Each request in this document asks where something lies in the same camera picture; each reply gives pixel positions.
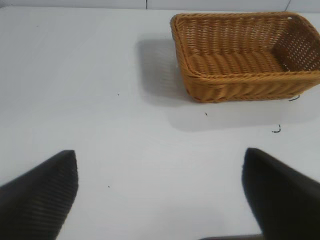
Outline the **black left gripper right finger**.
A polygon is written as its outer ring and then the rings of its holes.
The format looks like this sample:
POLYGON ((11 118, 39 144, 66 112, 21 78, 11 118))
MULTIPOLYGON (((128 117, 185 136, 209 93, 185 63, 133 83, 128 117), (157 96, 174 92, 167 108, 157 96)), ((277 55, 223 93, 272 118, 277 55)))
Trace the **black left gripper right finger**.
POLYGON ((258 148, 248 148, 242 186, 266 240, 320 238, 320 184, 258 148))

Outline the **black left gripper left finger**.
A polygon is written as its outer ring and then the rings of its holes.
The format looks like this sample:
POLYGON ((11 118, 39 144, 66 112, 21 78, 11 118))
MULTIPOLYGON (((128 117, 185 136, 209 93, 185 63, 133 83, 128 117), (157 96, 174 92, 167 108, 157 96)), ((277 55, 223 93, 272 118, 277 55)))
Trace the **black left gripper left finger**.
POLYGON ((79 188, 74 150, 63 150, 0 187, 2 240, 55 240, 79 188))

